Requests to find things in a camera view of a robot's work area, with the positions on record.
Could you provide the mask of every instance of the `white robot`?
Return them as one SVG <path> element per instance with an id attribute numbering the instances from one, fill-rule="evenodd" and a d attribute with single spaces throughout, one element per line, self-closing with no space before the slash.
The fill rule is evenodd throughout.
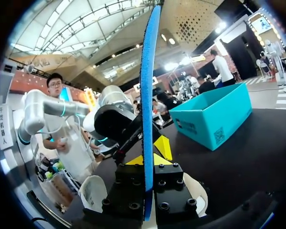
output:
<path id="1" fill-rule="evenodd" d="M 265 41 L 266 48 L 265 51 L 271 56 L 274 61 L 278 72 L 276 73 L 276 82 L 278 85 L 286 85 L 286 72 L 282 66 L 281 56 L 283 50 L 278 42 L 271 43 L 270 40 Z"/>

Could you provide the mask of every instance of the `qr code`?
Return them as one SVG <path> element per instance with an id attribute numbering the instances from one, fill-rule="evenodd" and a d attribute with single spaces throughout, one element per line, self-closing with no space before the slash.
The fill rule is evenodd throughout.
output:
<path id="1" fill-rule="evenodd" d="M 215 140 L 216 140 L 216 144 L 220 144 L 224 138 L 225 138 L 225 134 L 224 134 L 224 129 L 222 127 L 219 128 L 219 130 L 217 130 L 215 133 L 214 133 L 214 137 L 215 137 Z"/>

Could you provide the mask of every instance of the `screen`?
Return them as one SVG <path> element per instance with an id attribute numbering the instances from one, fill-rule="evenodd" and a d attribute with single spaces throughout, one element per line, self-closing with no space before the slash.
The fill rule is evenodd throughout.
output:
<path id="1" fill-rule="evenodd" d="M 61 95 L 59 96 L 59 98 L 67 102 L 70 101 L 66 87 L 64 87 L 63 90 L 61 91 Z"/>
<path id="2" fill-rule="evenodd" d="M 271 29 L 270 24 L 267 22 L 267 20 L 264 17 L 261 17 L 251 22 L 251 24 L 255 28 L 258 34 L 261 34 Z"/>

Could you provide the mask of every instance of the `sign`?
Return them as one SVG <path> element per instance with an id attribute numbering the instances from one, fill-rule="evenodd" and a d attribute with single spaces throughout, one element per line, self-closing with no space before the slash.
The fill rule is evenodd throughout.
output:
<path id="1" fill-rule="evenodd" d="M 19 67 L 22 64 L 30 65 L 32 64 L 34 68 L 47 71 L 53 68 L 57 68 L 58 66 L 66 67 L 75 64 L 75 58 L 71 55 L 55 55 L 55 54 L 48 54 L 48 55 L 37 55 L 37 56 L 26 56 L 15 58 L 15 60 L 19 61 L 17 63 Z"/>
<path id="2" fill-rule="evenodd" d="M 155 85 L 155 84 L 157 84 L 158 83 L 158 80 L 157 80 L 157 78 L 154 76 L 153 77 L 153 85 Z M 135 89 L 135 92 L 140 92 L 140 84 L 138 83 L 138 84 L 136 84 L 136 85 L 134 85 L 133 86 L 134 87 L 134 89 Z"/>
<path id="3" fill-rule="evenodd" d="M 194 56 L 191 58 L 192 62 L 199 62 L 199 61 L 205 61 L 205 56 L 201 55 L 201 56 Z"/>
<path id="4" fill-rule="evenodd" d="M 0 105 L 0 150 L 12 147 L 13 138 L 11 136 L 10 128 L 10 114 L 7 104 Z"/>

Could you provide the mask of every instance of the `ceiling light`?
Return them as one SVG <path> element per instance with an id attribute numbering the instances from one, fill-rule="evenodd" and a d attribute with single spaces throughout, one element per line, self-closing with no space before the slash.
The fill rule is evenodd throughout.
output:
<path id="1" fill-rule="evenodd" d="M 178 64 L 177 63 L 168 63 L 164 66 L 164 69 L 169 72 L 173 69 L 175 69 L 176 67 L 178 67 Z"/>
<path id="2" fill-rule="evenodd" d="M 163 38 L 164 41 L 167 41 L 166 37 L 163 34 L 161 34 L 161 37 Z"/>
<path id="3" fill-rule="evenodd" d="M 216 32 L 216 33 L 220 33 L 220 32 L 221 32 L 221 29 L 220 29 L 220 28 L 217 28 L 217 29 L 215 30 L 215 32 Z"/>
<path id="4" fill-rule="evenodd" d="M 174 40 L 173 38 L 170 38 L 168 41 L 169 41 L 171 44 L 176 44 L 176 42 L 175 42 L 175 40 Z"/>
<path id="5" fill-rule="evenodd" d="M 225 22 L 222 22 L 222 23 L 219 24 L 219 27 L 221 29 L 225 29 L 227 27 L 227 24 Z"/>
<path id="6" fill-rule="evenodd" d="M 180 62 L 181 65 L 188 65 L 190 63 L 191 63 L 191 58 L 189 58 L 188 56 L 184 57 Z"/>

